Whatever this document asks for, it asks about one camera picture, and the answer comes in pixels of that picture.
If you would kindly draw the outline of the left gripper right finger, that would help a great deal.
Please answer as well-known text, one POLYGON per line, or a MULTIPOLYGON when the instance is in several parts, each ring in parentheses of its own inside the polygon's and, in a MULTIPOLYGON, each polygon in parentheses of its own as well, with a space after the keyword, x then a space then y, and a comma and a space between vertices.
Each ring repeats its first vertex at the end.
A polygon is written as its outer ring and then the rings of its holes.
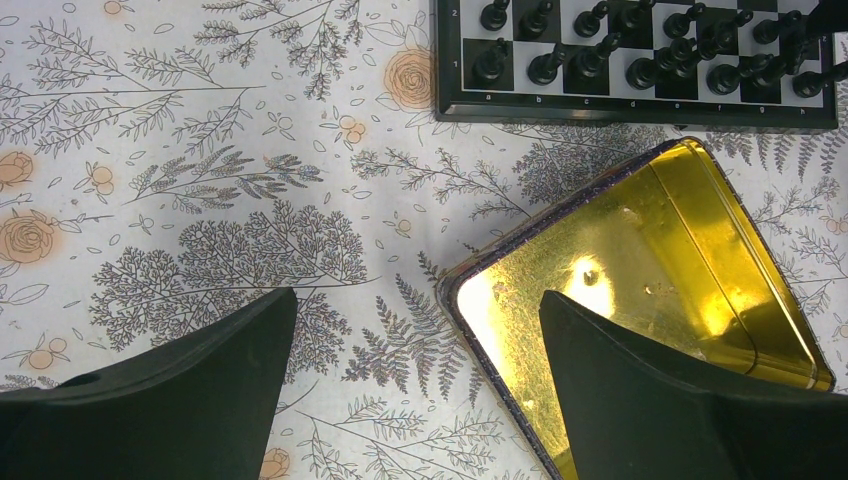
POLYGON ((739 374, 556 291, 539 309, 582 479, 843 479, 847 399, 739 374))

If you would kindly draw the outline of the floral patterned table mat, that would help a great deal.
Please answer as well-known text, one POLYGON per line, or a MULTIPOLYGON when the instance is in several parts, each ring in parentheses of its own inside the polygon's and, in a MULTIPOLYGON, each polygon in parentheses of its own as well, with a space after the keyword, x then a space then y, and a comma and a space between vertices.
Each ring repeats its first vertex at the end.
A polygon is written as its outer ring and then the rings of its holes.
POLYGON ((430 276, 672 129, 439 123, 430 3, 277 7, 2 3, 2 386, 290 284, 263 476, 540 477, 430 276))

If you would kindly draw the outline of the black white chess board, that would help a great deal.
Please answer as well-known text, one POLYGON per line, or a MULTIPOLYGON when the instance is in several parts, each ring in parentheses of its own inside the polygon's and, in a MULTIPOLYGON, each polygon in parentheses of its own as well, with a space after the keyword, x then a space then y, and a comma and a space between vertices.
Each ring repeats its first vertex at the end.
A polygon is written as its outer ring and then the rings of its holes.
POLYGON ((831 130, 843 1, 440 1, 437 115, 831 130))

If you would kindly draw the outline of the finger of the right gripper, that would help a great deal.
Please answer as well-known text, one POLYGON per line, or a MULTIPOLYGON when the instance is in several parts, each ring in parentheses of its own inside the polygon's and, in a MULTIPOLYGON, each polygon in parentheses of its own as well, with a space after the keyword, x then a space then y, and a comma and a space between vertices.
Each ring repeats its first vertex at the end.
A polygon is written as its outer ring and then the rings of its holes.
POLYGON ((821 0, 809 13, 805 24, 807 38, 846 32, 847 0, 821 0))

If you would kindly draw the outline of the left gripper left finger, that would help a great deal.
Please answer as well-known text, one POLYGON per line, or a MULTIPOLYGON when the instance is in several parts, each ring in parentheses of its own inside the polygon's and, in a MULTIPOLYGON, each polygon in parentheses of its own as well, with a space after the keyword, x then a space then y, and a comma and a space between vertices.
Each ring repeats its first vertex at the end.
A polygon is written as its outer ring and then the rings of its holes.
POLYGON ((273 290, 223 319, 60 385, 1 396, 5 479, 256 479, 298 301, 273 290))

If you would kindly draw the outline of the yellow metal tray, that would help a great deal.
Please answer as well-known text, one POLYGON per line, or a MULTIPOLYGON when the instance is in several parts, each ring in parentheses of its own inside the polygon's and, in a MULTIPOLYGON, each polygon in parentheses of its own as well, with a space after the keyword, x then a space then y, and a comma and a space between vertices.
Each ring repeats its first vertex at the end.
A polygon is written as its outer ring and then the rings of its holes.
POLYGON ((577 475, 538 318, 553 290, 732 371, 828 391, 802 308, 695 137, 608 170, 446 273, 440 306, 553 479, 577 475))

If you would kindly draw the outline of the black chess piece on board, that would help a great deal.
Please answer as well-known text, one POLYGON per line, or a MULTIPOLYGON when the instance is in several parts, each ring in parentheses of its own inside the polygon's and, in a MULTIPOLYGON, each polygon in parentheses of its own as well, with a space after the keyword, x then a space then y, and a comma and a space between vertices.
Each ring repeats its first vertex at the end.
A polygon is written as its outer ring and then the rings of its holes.
POLYGON ((505 72, 508 53, 507 41, 504 38, 498 38, 475 59, 472 66, 475 79, 486 84, 498 81, 505 72))
POLYGON ((480 13, 480 25, 488 31, 501 30, 508 19, 510 0, 492 0, 480 13))
POLYGON ((609 33, 595 46, 581 48, 571 61, 571 70, 582 78, 598 76, 611 54, 619 48, 621 38, 619 32, 609 33))
POLYGON ((529 80, 536 85, 549 85, 558 76, 560 66, 567 58, 566 46, 556 43, 550 53, 535 57, 527 68, 529 80))
POLYGON ((671 72, 691 55, 696 43, 694 38, 676 38, 669 46, 658 50, 653 58, 637 58, 625 72, 628 85, 636 90, 654 87, 662 74, 671 72))

